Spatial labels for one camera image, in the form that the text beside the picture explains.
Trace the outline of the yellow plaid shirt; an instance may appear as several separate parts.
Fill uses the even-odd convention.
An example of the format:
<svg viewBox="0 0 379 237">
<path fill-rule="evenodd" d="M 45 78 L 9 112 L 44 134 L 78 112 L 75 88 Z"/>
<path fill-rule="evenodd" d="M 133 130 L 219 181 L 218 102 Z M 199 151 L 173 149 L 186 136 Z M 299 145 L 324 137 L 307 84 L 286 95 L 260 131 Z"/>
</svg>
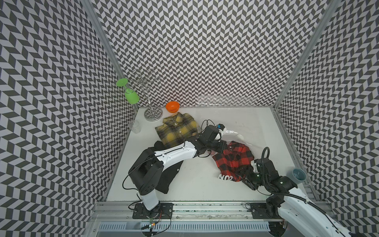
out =
<svg viewBox="0 0 379 237">
<path fill-rule="evenodd" d="M 198 125 L 194 118 L 180 112 L 163 119 L 163 124 L 155 128 L 161 142 L 166 148 L 178 146 L 198 134 Z"/>
</svg>

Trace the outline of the red black plaid shirt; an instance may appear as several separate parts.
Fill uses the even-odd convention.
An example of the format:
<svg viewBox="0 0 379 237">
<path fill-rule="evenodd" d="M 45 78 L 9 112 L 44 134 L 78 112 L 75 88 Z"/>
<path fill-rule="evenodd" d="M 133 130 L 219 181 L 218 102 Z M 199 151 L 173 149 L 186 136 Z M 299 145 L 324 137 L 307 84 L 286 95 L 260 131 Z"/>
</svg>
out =
<svg viewBox="0 0 379 237">
<path fill-rule="evenodd" d="M 248 146 L 231 141 L 221 153 L 213 155 L 212 159 L 220 171 L 219 179 L 239 182 L 244 178 L 239 170 L 250 166 L 255 157 Z"/>
</svg>

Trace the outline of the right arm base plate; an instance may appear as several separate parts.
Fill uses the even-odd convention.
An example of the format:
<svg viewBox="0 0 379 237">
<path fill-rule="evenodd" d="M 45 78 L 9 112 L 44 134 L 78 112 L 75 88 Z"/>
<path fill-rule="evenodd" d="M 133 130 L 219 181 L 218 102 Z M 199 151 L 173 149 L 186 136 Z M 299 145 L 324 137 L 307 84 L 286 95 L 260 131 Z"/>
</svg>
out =
<svg viewBox="0 0 379 237">
<path fill-rule="evenodd" d="M 250 202 L 247 208 L 253 219 L 286 219 L 290 216 L 291 211 L 284 209 L 281 205 L 275 205 L 266 202 Z"/>
</svg>

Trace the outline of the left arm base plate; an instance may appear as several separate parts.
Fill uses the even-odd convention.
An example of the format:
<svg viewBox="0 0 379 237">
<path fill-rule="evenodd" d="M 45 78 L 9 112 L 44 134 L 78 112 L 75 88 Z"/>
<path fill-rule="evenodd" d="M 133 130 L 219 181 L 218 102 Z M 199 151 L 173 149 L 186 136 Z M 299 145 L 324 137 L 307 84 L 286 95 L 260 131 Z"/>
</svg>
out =
<svg viewBox="0 0 379 237">
<path fill-rule="evenodd" d="M 171 219 L 173 214 L 173 203 L 159 203 L 152 210 L 147 210 L 142 203 L 137 203 L 133 210 L 133 219 Z"/>
</svg>

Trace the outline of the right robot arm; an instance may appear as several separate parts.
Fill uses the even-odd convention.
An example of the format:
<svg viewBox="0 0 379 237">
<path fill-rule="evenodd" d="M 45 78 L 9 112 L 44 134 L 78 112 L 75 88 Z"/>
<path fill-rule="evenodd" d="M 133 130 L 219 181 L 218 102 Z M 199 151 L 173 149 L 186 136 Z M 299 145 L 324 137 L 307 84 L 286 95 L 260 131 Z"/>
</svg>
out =
<svg viewBox="0 0 379 237">
<path fill-rule="evenodd" d="M 244 166 L 242 182 L 250 189 L 268 187 L 270 194 L 264 203 L 250 203 L 254 219 L 282 219 L 305 237 L 363 237 L 353 233 L 326 211 L 311 201 L 290 178 L 279 176 L 275 169 Z"/>
</svg>

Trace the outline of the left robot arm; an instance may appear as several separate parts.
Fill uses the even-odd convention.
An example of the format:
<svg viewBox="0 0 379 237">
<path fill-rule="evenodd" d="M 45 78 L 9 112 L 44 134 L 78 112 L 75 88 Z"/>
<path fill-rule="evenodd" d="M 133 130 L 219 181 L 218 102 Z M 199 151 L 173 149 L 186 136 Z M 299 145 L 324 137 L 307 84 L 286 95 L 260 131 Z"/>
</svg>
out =
<svg viewBox="0 0 379 237">
<path fill-rule="evenodd" d="M 161 176 L 168 168 L 193 159 L 206 151 L 220 153 L 227 146 L 224 140 L 207 141 L 200 137 L 191 137 L 183 144 L 162 151 L 144 150 L 132 165 L 128 177 L 135 185 L 142 203 L 147 211 L 156 210 L 160 205 L 156 187 Z"/>
</svg>

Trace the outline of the clear plastic vacuum bag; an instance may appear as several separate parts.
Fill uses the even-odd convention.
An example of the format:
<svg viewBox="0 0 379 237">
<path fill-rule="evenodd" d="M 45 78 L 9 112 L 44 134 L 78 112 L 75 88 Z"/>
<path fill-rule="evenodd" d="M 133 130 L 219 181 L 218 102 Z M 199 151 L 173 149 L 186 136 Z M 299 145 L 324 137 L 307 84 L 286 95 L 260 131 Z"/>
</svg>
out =
<svg viewBox="0 0 379 237">
<path fill-rule="evenodd" d="M 254 160 L 258 160 L 261 158 L 262 151 L 265 147 L 262 129 L 258 125 L 258 118 L 256 114 L 245 115 L 241 111 L 242 107 L 251 107 L 253 105 L 254 100 L 247 97 L 223 97 L 207 95 L 200 96 L 196 100 L 196 106 L 198 107 L 225 108 L 226 113 L 217 116 L 217 123 L 221 123 L 226 127 L 224 130 L 224 135 L 222 136 L 222 140 L 226 141 L 227 145 L 231 141 L 245 144 L 253 153 L 255 157 Z M 213 151 L 207 151 L 203 157 L 212 158 L 212 156 L 215 154 L 217 153 Z M 240 174 L 243 174 L 244 171 L 248 169 L 253 170 L 251 165 L 245 166 L 239 170 Z M 242 183 L 242 181 L 234 182 L 221 179 L 220 181 L 222 181 L 223 184 Z"/>
</svg>

